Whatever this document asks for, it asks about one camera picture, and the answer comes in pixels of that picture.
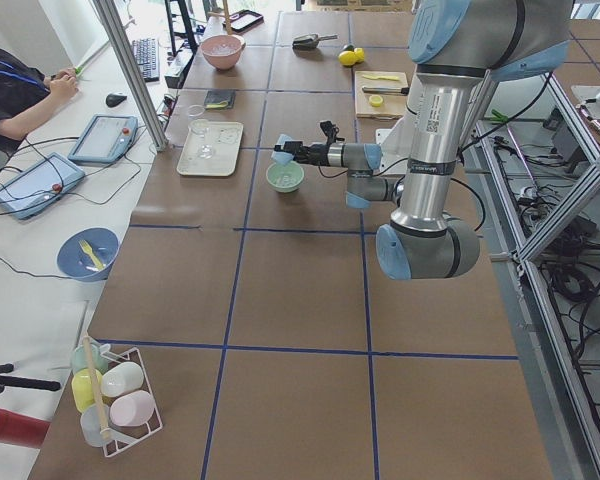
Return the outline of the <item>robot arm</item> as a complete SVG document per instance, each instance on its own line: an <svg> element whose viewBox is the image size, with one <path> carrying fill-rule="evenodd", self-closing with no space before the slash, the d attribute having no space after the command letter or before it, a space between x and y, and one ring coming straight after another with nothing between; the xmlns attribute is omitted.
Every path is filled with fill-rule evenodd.
<svg viewBox="0 0 600 480"><path fill-rule="evenodd" d="M408 132L403 181L375 176L383 151L371 143L342 143L334 126L309 146L279 137L272 159L347 170L346 203L364 209L390 200L397 208L378 228L376 254L394 280L452 278L476 263L473 227L444 205L470 94L484 78L495 82L549 73L568 51L570 1L423 1L413 20L408 54L416 69L409 92L415 106L400 126Z"/></svg>

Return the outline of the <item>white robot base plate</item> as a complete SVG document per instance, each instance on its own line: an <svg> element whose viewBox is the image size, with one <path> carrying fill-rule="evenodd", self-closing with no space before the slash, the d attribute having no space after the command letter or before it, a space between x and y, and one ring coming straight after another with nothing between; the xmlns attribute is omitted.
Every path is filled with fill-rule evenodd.
<svg viewBox="0 0 600 480"><path fill-rule="evenodd" d="M386 164L407 158L411 152L412 133L402 128L377 129L376 143L382 150L382 161Z"/></svg>

